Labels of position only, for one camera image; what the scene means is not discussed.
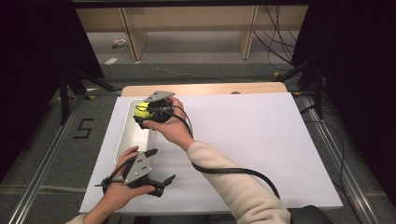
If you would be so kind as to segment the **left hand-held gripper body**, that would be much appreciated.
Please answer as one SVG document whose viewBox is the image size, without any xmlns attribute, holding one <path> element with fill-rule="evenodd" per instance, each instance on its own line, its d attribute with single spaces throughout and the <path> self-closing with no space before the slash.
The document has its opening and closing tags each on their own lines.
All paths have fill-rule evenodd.
<svg viewBox="0 0 396 224">
<path fill-rule="evenodd" d="M 127 165 L 123 174 L 124 183 L 130 188 L 139 188 L 143 186 L 146 179 L 152 170 L 152 157 L 147 158 L 145 151 L 140 151 L 139 154 L 132 158 L 131 163 Z"/>
</svg>

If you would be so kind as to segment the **black tripod stand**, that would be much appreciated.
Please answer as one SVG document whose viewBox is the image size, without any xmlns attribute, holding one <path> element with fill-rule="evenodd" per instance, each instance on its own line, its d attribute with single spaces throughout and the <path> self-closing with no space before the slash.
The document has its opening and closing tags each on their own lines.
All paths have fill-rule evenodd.
<svg viewBox="0 0 396 224">
<path fill-rule="evenodd" d="M 120 91 L 120 88 L 107 84 L 98 77 L 92 76 L 75 66 L 66 67 L 59 75 L 59 93 L 62 106 L 61 124 L 65 124 L 70 114 L 68 90 L 71 90 L 76 96 L 84 96 L 87 92 L 82 79 L 87 79 L 107 91 Z"/>
<path fill-rule="evenodd" d="M 315 59 L 308 59 L 285 75 L 276 77 L 276 82 L 284 82 L 301 73 L 297 87 L 300 91 L 307 91 L 310 87 L 314 90 L 313 108 L 320 119 L 323 119 L 321 109 L 322 73 Z"/>
</svg>

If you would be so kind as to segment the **black curtain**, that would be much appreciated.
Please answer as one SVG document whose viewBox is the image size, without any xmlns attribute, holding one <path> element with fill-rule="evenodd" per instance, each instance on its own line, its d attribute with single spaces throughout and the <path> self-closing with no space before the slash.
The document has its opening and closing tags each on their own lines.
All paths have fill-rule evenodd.
<svg viewBox="0 0 396 224">
<path fill-rule="evenodd" d="M 313 0 L 292 63 L 308 58 L 336 14 L 322 72 L 357 149 L 396 205 L 396 0 Z"/>
<path fill-rule="evenodd" d="M 0 0 L 0 181 L 69 67 L 103 75 L 71 0 Z"/>
</svg>

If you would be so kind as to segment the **light wooden shelf unit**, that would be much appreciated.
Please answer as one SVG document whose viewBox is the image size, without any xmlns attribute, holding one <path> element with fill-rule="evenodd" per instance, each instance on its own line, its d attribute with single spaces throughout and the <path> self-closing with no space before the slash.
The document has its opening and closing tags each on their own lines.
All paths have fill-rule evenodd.
<svg viewBox="0 0 396 224">
<path fill-rule="evenodd" d="M 132 59 L 139 61 L 150 32 L 236 31 L 241 56 L 249 58 L 255 31 L 298 31 L 307 6 L 107 7 L 81 8 L 87 33 L 126 34 Z"/>
</svg>

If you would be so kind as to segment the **person's left hand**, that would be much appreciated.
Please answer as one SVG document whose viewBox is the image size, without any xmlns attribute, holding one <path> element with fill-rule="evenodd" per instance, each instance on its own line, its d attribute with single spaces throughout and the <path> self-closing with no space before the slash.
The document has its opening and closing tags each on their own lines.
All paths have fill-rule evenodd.
<svg viewBox="0 0 396 224">
<path fill-rule="evenodd" d="M 116 175 L 121 175 L 124 168 L 121 166 L 129 159 L 138 155 L 138 146 L 130 147 L 125 150 L 119 157 L 115 169 Z M 142 186 L 137 189 L 131 189 L 123 182 L 112 182 L 106 190 L 106 193 L 101 200 L 105 210 L 112 213 L 124 207 L 129 201 L 137 196 L 141 196 L 154 191 L 152 186 Z"/>
</svg>

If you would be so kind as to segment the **wooden table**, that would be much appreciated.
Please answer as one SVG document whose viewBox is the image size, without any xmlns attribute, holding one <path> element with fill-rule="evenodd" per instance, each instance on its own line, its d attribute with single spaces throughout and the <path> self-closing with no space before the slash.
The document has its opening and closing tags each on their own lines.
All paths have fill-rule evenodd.
<svg viewBox="0 0 396 224">
<path fill-rule="evenodd" d="M 175 84 L 175 85 L 143 85 L 127 86 L 122 97 L 149 96 L 155 91 L 171 91 L 176 95 L 210 95 L 239 93 L 269 93 L 287 92 L 281 82 L 251 82 L 251 83 L 211 83 L 211 84 Z"/>
</svg>

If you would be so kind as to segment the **white plastic bin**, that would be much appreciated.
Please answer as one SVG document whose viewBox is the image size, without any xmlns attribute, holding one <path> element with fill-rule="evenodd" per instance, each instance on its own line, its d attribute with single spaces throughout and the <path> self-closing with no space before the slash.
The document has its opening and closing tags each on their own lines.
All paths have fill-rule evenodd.
<svg viewBox="0 0 396 224">
<path fill-rule="evenodd" d="M 120 140 L 115 153 L 114 162 L 130 147 L 138 146 L 139 151 L 147 151 L 154 146 L 155 133 L 149 129 L 142 129 L 134 120 L 135 107 L 143 100 L 132 100 L 127 104 L 127 113 L 120 133 Z"/>
</svg>

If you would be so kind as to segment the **person's right hand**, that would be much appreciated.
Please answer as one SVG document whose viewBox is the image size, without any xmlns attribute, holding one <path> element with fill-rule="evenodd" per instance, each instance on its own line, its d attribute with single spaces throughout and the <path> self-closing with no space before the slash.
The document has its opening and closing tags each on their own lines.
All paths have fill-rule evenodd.
<svg viewBox="0 0 396 224">
<path fill-rule="evenodd" d="M 171 143 L 176 144 L 184 151 L 194 142 L 189 128 L 186 126 L 186 114 L 183 104 L 174 96 L 168 98 L 174 107 L 174 116 L 165 123 L 145 120 L 143 124 L 155 131 L 160 132 L 163 137 Z"/>
</svg>

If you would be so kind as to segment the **white foam board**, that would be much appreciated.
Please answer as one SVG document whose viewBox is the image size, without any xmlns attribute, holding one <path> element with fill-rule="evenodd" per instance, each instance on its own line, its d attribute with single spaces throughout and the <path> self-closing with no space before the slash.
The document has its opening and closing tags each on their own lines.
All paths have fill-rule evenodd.
<svg viewBox="0 0 396 224">
<path fill-rule="evenodd" d="M 339 208 L 342 202 L 329 178 L 302 116 L 287 92 L 184 95 L 193 136 L 219 149 L 244 168 L 266 175 L 288 208 L 313 204 Z M 174 181 L 162 197 L 139 196 L 121 212 L 133 216 L 220 214 L 227 205 L 196 171 L 185 152 L 154 138 L 150 178 Z"/>
</svg>

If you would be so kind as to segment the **yellow tennis ball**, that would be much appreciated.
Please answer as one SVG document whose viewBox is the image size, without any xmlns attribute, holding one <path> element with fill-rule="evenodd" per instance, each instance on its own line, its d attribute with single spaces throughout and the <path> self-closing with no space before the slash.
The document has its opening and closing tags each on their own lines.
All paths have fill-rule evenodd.
<svg viewBox="0 0 396 224">
<path fill-rule="evenodd" d="M 134 108 L 134 118 L 135 119 L 150 119 L 152 117 L 152 113 L 149 112 L 149 104 L 148 103 L 140 103 Z"/>
</svg>

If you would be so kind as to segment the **aluminium floor rail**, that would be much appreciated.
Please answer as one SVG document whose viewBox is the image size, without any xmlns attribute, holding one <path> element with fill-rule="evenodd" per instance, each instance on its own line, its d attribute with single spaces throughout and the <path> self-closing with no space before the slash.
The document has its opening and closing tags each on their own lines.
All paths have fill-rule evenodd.
<svg viewBox="0 0 396 224">
<path fill-rule="evenodd" d="M 44 137 L 49 140 L 49 145 L 46 147 L 43 157 L 35 160 L 38 166 L 35 169 L 31 166 L 26 168 L 30 173 L 27 178 L 24 178 L 26 184 L 5 186 L 5 193 L 19 196 L 19 200 L 6 224 L 23 224 L 82 101 L 83 97 L 77 96 L 71 102 L 68 116 L 63 121 L 56 122 L 56 130 L 50 134 L 44 134 Z"/>
<path fill-rule="evenodd" d="M 308 114 L 306 124 L 314 124 L 321 140 L 329 151 L 334 166 L 339 174 L 334 182 L 335 186 L 342 191 L 349 207 L 360 224 L 379 224 L 369 200 L 364 195 L 358 181 L 347 164 L 345 143 L 342 135 L 331 124 L 320 119 L 313 108 L 314 100 L 308 96 L 302 97 L 304 108 L 301 114 Z"/>
</svg>

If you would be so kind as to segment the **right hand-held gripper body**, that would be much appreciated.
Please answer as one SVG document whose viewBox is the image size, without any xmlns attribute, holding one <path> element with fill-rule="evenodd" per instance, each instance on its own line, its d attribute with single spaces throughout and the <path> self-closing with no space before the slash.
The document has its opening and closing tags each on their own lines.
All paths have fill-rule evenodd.
<svg viewBox="0 0 396 224">
<path fill-rule="evenodd" d="M 171 91 L 155 91 L 144 102 L 147 105 L 144 110 L 148 113 L 146 119 L 154 120 L 155 122 L 164 123 L 168 121 L 173 115 L 173 104 L 169 98 L 174 93 Z"/>
</svg>

